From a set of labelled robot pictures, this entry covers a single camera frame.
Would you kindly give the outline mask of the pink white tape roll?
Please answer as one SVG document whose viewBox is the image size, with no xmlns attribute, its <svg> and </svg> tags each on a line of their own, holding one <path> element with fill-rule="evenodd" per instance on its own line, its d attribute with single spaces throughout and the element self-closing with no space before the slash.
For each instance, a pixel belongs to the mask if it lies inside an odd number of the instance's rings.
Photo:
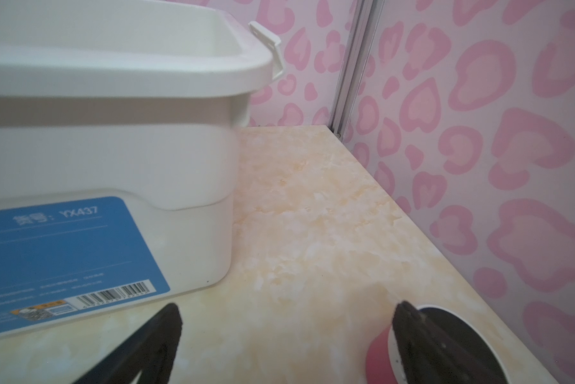
<svg viewBox="0 0 575 384">
<path fill-rule="evenodd" d="M 445 308 L 436 306 L 422 306 L 416 308 L 420 310 L 425 307 L 434 307 L 447 310 Z M 497 353 L 496 352 L 494 353 L 496 358 L 499 360 Z M 507 381 L 505 383 L 510 382 L 510 379 L 508 378 L 508 375 L 504 368 L 503 371 L 507 377 Z M 380 333 L 369 345 L 365 360 L 365 374 L 368 383 L 408 383 L 407 380 L 405 379 L 404 370 L 400 362 L 397 342 L 392 327 L 392 320 L 391 324 L 382 333 Z"/>
</svg>

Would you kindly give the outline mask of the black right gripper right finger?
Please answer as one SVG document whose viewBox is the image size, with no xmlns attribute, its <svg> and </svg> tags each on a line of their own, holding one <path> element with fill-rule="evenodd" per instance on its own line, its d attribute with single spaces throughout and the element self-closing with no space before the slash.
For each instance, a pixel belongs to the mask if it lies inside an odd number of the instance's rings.
<svg viewBox="0 0 575 384">
<path fill-rule="evenodd" d="M 402 301 L 392 327 L 408 383 L 505 383 L 492 348 L 457 315 Z"/>
</svg>

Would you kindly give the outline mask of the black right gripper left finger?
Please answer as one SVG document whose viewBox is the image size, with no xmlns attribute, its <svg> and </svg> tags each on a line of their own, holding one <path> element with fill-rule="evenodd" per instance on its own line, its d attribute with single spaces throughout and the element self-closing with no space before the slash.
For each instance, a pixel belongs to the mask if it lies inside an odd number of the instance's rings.
<svg viewBox="0 0 575 384">
<path fill-rule="evenodd" d="M 182 326 L 177 304 L 169 303 L 77 382 L 169 382 Z"/>
</svg>

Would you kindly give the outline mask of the white plastic storage bin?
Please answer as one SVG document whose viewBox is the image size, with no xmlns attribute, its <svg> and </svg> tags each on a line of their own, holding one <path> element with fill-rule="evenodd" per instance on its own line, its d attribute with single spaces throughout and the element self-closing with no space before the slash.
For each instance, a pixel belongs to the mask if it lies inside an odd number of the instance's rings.
<svg viewBox="0 0 575 384">
<path fill-rule="evenodd" d="M 280 45 L 202 6 L 0 1 L 0 339 L 222 280 Z"/>
</svg>

